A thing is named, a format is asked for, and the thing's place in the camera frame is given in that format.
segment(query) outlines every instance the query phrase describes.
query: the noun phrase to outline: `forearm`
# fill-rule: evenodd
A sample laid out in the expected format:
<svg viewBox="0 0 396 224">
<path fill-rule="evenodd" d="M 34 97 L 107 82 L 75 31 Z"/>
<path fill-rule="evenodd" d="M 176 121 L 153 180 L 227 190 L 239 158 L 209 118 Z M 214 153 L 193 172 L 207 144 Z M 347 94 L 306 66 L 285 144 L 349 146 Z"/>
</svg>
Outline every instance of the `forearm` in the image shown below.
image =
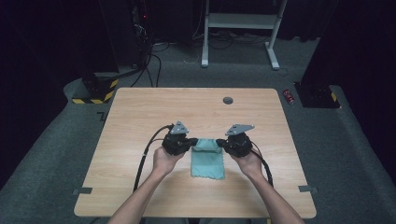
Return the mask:
<svg viewBox="0 0 396 224">
<path fill-rule="evenodd" d="M 122 204 L 108 223 L 139 223 L 155 189 L 165 175 L 151 173 L 146 181 Z"/>
<path fill-rule="evenodd" d="M 298 213 L 265 180 L 263 175 L 251 176 L 249 179 L 262 197 L 268 213 L 275 224 L 304 223 Z"/>
</svg>

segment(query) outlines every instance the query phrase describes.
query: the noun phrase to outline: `small red object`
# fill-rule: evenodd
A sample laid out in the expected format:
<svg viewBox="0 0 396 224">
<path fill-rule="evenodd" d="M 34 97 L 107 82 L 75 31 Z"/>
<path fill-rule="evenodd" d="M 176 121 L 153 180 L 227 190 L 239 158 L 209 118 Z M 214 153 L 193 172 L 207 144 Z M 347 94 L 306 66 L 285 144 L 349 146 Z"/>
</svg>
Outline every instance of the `small red object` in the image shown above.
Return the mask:
<svg viewBox="0 0 396 224">
<path fill-rule="evenodd" d="M 285 96 L 286 101 L 288 102 L 289 105 L 294 105 L 294 98 L 291 95 L 289 90 L 283 90 L 283 95 Z"/>
</svg>

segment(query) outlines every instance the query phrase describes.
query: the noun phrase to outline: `metal bracket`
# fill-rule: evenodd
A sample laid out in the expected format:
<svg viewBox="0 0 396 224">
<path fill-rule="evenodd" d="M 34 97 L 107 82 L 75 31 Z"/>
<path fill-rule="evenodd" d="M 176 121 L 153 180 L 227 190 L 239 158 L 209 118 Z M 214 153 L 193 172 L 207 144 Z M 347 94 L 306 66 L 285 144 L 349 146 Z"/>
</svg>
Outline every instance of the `metal bracket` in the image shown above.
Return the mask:
<svg viewBox="0 0 396 224">
<path fill-rule="evenodd" d="M 318 189 L 316 187 L 311 187 L 309 185 L 299 186 L 298 189 L 300 192 L 311 192 L 311 194 L 318 193 Z"/>
<path fill-rule="evenodd" d="M 246 131 L 249 131 L 251 129 L 254 129 L 254 125 L 246 125 L 246 124 L 234 124 L 225 135 L 237 135 L 240 133 L 244 133 Z"/>
<path fill-rule="evenodd" d="M 91 194 L 91 193 L 92 193 L 92 188 L 81 187 L 80 189 L 74 189 L 73 190 L 73 195 Z"/>
<path fill-rule="evenodd" d="M 171 134 L 181 134 L 181 133 L 189 133 L 189 132 L 190 130 L 188 130 L 180 120 L 176 122 L 175 126 L 171 130 Z"/>
</svg>

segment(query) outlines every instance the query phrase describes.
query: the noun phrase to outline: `human arm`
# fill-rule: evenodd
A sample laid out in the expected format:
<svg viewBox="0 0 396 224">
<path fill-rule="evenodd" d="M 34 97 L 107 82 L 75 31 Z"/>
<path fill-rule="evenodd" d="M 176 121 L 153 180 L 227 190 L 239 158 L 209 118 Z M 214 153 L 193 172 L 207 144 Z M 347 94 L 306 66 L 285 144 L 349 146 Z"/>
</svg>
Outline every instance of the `human arm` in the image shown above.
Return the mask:
<svg viewBox="0 0 396 224">
<path fill-rule="evenodd" d="M 163 147 L 154 152 L 152 171 L 143 184 L 122 204 L 108 223 L 139 223 L 155 189 L 170 174 L 184 154 L 171 156 Z"/>
<path fill-rule="evenodd" d="M 262 162 L 252 152 L 246 157 L 232 158 L 238 163 L 242 173 L 252 182 L 259 192 L 275 224 L 304 223 L 298 213 L 288 202 L 268 183 L 262 174 Z"/>
</svg>

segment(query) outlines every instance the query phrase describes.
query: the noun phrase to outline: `black speaker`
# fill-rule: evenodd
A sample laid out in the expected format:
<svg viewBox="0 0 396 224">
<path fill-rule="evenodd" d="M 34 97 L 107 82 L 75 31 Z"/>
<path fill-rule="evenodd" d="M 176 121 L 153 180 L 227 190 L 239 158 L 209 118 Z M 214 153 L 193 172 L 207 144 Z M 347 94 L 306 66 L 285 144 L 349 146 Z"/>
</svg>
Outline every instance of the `black speaker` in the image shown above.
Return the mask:
<svg viewBox="0 0 396 224">
<path fill-rule="evenodd" d="M 200 12 L 200 8 L 193 11 L 192 0 L 148 0 L 146 7 L 152 32 L 157 37 L 191 44 L 194 33 L 193 17 Z"/>
<path fill-rule="evenodd" d="M 114 77 L 141 68 L 141 43 L 125 0 L 63 0 L 62 4 L 68 32 L 90 72 Z"/>
</svg>

